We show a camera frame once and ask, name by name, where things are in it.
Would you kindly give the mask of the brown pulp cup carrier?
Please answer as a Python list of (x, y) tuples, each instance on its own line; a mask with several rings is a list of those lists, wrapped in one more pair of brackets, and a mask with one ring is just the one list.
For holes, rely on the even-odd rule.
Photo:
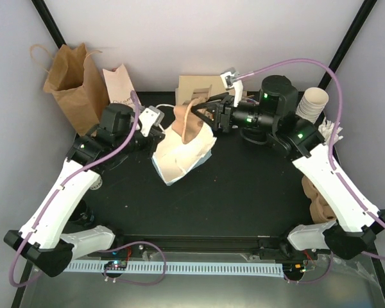
[(198, 137), (198, 140), (205, 145), (212, 142), (212, 137), (208, 132), (204, 132), (201, 137), (198, 135), (204, 128), (204, 122), (193, 114), (192, 108), (200, 103), (206, 102), (205, 98), (198, 97), (183, 105), (177, 105), (173, 109), (175, 120), (171, 125), (172, 130), (177, 133), (183, 144), (188, 144)]

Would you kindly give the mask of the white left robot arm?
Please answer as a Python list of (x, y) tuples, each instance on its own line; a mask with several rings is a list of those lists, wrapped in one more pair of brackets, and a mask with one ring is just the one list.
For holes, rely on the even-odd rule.
[(101, 186), (104, 170), (118, 166), (131, 152), (156, 150), (164, 138), (159, 128), (163, 118), (154, 106), (109, 104), (99, 123), (75, 140), (40, 207), (19, 230), (7, 231), (5, 243), (49, 277), (90, 253), (104, 250), (120, 255), (125, 241), (108, 227), (98, 225), (73, 234), (64, 233), (64, 228), (85, 193)]

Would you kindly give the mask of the light blue paper bag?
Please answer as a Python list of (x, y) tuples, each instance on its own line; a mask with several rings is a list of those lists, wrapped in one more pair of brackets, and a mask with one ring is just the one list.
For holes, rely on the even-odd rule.
[(204, 124), (198, 136), (201, 137), (204, 132), (208, 132), (212, 137), (210, 144), (205, 145), (198, 140), (198, 137), (188, 144), (183, 144), (181, 137), (172, 130), (171, 125), (164, 130), (164, 140), (158, 144), (152, 156), (153, 165), (167, 186), (179, 181), (192, 169), (206, 162), (217, 140), (210, 126)]

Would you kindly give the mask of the paper cup near left arm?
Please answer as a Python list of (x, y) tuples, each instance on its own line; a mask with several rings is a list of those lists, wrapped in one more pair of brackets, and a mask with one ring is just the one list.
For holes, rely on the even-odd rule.
[(102, 177), (99, 175), (96, 179), (96, 181), (89, 187), (89, 189), (91, 191), (95, 191), (97, 189), (99, 189), (101, 186), (103, 185), (103, 179)]

